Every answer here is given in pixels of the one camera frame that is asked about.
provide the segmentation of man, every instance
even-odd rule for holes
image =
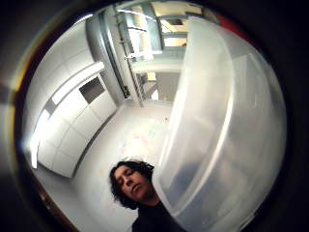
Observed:
[[[153,170],[140,160],[118,162],[109,173],[114,200],[131,210],[138,208],[133,232],[185,232],[160,202],[152,184]]]

